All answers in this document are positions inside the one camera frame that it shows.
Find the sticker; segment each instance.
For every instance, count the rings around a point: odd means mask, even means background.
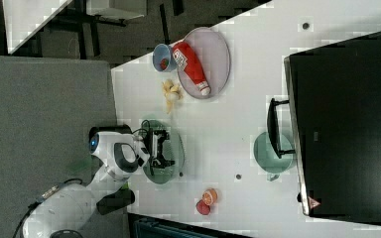
[[[311,198],[309,196],[308,196],[308,199],[309,199],[309,207],[311,209],[314,209],[315,207],[320,205],[320,203],[318,201],[314,200],[313,198]]]
[[[188,58],[179,49],[173,52],[173,58],[178,63],[179,69],[185,70],[185,67],[188,65]]]

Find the cup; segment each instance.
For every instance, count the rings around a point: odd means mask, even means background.
[[[170,46],[159,44],[153,52],[153,66],[157,71],[170,72],[176,69],[177,64],[173,59],[173,50]]]
[[[282,150],[292,150],[290,141],[283,135],[280,135]],[[278,158],[275,153],[268,132],[264,132],[256,138],[253,147],[253,153],[258,165],[267,172],[267,180],[273,181],[280,176],[280,173],[291,168],[294,163],[294,154],[286,154]]]

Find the warning label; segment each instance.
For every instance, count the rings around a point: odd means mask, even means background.
[[[314,200],[313,198],[311,198],[309,196],[308,196],[308,199],[309,199],[309,207],[311,209],[314,209],[315,207],[320,205],[320,203],[318,201]]]

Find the blue cup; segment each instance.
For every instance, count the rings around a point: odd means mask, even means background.
[[[163,59],[169,61],[169,64],[165,69],[162,69],[162,67],[160,66]],[[153,52],[153,66],[157,71],[161,72],[170,72],[176,69],[177,65],[175,60],[173,59],[173,49],[168,45],[157,45]]]

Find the bottle cap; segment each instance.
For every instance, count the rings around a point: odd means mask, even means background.
[[[206,87],[200,91],[200,93],[202,93],[203,96],[207,96],[209,94],[209,92],[211,92],[211,88],[209,88],[209,87]]]

